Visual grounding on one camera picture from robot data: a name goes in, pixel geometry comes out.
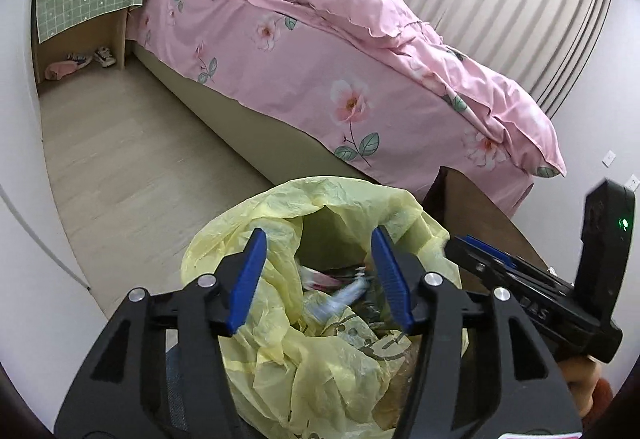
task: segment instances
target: pink cloth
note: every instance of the pink cloth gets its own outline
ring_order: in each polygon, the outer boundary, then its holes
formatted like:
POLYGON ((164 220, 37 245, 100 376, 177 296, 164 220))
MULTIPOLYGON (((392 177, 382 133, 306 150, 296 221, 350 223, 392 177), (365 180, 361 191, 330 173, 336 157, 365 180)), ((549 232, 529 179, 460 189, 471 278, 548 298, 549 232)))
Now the pink cloth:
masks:
POLYGON ((78 63, 72 60, 65 60, 64 62, 55 62, 49 64, 44 69, 44 77, 47 80, 61 80, 68 74, 73 74, 78 70, 78 63))
POLYGON ((338 35, 432 93, 530 174, 566 174, 551 121, 516 82, 450 49, 402 0, 247 0, 338 35))
POLYGON ((184 77, 308 133, 417 199, 441 165, 462 171, 508 215, 532 186, 504 147, 419 83, 333 34, 245 0, 145 0, 127 36, 184 77))

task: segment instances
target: wall switch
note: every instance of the wall switch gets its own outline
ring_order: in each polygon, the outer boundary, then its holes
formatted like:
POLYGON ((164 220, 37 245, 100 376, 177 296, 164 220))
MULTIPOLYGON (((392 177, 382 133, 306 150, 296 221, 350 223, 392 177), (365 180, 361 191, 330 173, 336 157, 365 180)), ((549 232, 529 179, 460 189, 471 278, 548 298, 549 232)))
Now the wall switch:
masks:
POLYGON ((611 166, 613 159, 616 158, 616 155, 612 151, 608 151, 606 156, 602 159, 602 164, 604 164, 607 168, 611 166))
POLYGON ((629 188, 632 192, 635 192, 640 185, 640 179, 638 179, 635 175, 632 175, 631 178, 625 183, 625 188, 629 188))

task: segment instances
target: hand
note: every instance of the hand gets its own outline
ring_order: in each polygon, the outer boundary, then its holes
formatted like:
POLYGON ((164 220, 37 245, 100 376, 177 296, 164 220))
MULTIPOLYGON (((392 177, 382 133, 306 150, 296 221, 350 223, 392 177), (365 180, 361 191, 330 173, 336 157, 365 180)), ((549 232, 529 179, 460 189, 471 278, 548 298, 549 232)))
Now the hand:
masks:
POLYGON ((602 366, 587 356, 576 356, 560 361, 558 367, 583 418, 593 406, 593 390, 602 375, 602 366))

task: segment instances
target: pink flower print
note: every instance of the pink flower print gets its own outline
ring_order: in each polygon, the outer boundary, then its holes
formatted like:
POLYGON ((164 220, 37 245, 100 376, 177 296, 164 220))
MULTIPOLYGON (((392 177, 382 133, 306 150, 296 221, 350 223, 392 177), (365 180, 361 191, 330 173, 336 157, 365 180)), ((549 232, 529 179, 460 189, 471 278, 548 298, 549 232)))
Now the pink flower print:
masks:
POLYGON ((202 59, 202 55, 204 53, 204 40, 202 40, 196 47, 194 55, 197 59, 202 59))
POLYGON ((438 79, 429 67, 412 58, 409 61, 409 68, 411 69, 411 75, 414 80, 420 83, 424 88, 428 88, 437 96, 444 97, 447 94, 447 87, 438 79))
POLYGON ((331 88, 331 99, 335 105, 334 119, 339 123, 366 119, 371 108, 368 92, 364 83, 351 84, 345 80, 334 82, 331 88))
POLYGON ((493 170, 496 163, 502 163, 507 160, 507 154, 500 145, 475 129, 465 132, 463 144, 466 148, 466 157, 473 164, 484 167, 487 171, 493 170))
POLYGON ((268 14, 262 17, 255 27, 254 42, 262 51, 272 51, 276 40, 280 38, 280 29, 277 25, 278 18, 268 14))

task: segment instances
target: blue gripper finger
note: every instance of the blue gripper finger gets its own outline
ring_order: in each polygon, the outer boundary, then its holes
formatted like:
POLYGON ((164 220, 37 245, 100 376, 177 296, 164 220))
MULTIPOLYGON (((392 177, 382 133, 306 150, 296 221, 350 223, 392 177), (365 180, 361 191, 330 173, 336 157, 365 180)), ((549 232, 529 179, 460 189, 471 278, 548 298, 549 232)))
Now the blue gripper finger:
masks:
POLYGON ((415 326, 411 310, 411 291, 394 255, 393 242, 384 226, 378 226, 371 233, 371 254, 394 320, 404 332, 411 333, 415 326))
POLYGON ((226 319, 226 327, 232 335, 246 321, 267 259, 267 235, 262 229, 254 229, 241 256, 244 264, 229 294, 229 314, 226 319))

